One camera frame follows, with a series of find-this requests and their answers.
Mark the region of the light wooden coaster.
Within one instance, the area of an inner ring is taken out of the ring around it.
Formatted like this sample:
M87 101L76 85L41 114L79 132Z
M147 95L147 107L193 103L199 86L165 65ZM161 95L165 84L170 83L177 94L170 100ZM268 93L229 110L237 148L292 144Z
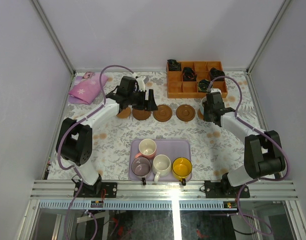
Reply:
M200 109L198 109L197 114L198 114L199 119L201 119L201 120L204 119L204 116L203 116L203 114L201 113Z
M119 119L126 119L131 115L131 108L127 107L126 109L124 109L123 111L121 111L119 114L117 114L116 116Z

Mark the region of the light blue mug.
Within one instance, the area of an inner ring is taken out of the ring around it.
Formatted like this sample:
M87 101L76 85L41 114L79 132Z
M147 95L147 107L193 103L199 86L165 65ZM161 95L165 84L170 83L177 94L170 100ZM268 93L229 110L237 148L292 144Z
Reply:
M200 102L200 113L203 115L204 114L204 107L205 107L205 103L207 102L207 98L204 97L201 99L201 102Z

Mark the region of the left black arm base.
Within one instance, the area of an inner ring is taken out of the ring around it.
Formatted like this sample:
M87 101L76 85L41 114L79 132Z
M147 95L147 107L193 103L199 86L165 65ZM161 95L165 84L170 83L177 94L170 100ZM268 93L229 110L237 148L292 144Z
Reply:
M81 180L71 179L75 184L74 195L76 195L80 185L82 184L81 191L77 194L78 198L116 198L117 186L116 182L104 182L101 177L95 182L94 185L88 185Z

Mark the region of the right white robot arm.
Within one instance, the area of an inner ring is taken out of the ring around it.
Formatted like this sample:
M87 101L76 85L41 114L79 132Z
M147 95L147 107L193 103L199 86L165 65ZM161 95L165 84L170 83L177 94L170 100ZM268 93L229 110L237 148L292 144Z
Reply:
M222 176L221 193L232 197L239 186L282 172L286 168L279 135L276 131L256 129L225 107L219 92L210 92L204 103L203 120L231 132L244 144L244 163Z

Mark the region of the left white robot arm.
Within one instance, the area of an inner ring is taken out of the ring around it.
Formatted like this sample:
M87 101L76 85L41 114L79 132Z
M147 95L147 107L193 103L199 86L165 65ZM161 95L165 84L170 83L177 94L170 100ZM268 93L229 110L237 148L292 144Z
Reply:
M91 197L102 193L102 184L97 182L100 174L90 160L93 131L127 107L156 111L154 92L145 89L148 81L147 76L123 76L120 84L104 96L99 106L78 119L66 118L62 122L56 144L58 165L65 171L74 169Z

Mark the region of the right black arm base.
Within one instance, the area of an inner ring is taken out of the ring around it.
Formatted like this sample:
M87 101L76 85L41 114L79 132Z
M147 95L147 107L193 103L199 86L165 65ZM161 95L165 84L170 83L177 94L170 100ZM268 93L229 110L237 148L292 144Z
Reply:
M203 192L206 198L209 199L236 199L241 187L241 185L230 186L229 184L219 181L205 180L204 184L199 188L199 191Z

